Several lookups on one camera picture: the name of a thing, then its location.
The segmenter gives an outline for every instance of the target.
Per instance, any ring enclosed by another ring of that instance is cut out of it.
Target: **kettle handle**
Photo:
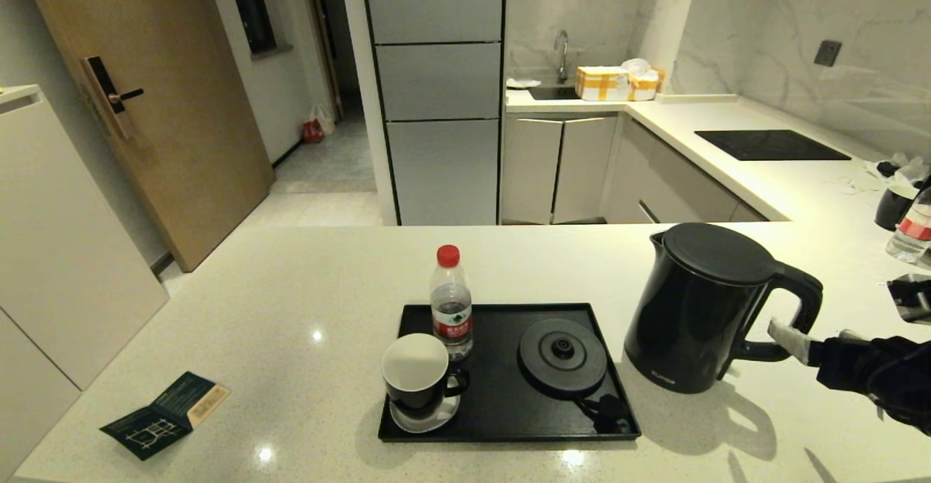
[[[781,263],[781,265],[784,270],[772,279],[770,290],[785,288],[792,294],[798,295],[802,304],[789,325],[802,332],[802,334],[807,334],[812,329],[812,325],[815,324],[815,318],[818,317],[818,312],[821,310],[821,293],[824,287],[817,279],[798,270],[798,268],[785,263]],[[769,293],[767,292],[764,295],[764,300],[768,297]],[[775,343],[755,343],[755,341],[743,340],[736,347],[734,358],[751,361],[782,361],[788,358],[789,355],[784,348]]]

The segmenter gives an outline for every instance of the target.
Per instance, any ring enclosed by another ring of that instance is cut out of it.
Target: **kettle lid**
[[[666,254],[711,281],[751,285],[769,281],[778,261],[757,241],[705,223],[682,223],[663,234]]]

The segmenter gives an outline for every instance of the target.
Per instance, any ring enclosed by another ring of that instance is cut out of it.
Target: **sink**
[[[575,93],[575,87],[535,87],[529,90],[530,95],[536,100],[579,98]]]

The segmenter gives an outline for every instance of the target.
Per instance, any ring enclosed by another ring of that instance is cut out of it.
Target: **faucet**
[[[563,30],[559,30],[559,33],[556,34],[556,43],[553,44],[554,51],[558,51],[559,43],[562,43],[562,61],[559,63],[559,84],[565,83],[569,79],[569,75],[566,74],[566,52],[569,51],[569,33]]]

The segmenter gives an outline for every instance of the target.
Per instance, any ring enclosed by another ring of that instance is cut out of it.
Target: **window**
[[[276,48],[275,33],[272,32],[272,23],[268,19],[265,0],[236,0],[236,8],[239,8],[242,28],[246,30],[246,39],[249,39],[249,49],[252,53],[256,55],[273,51]]]

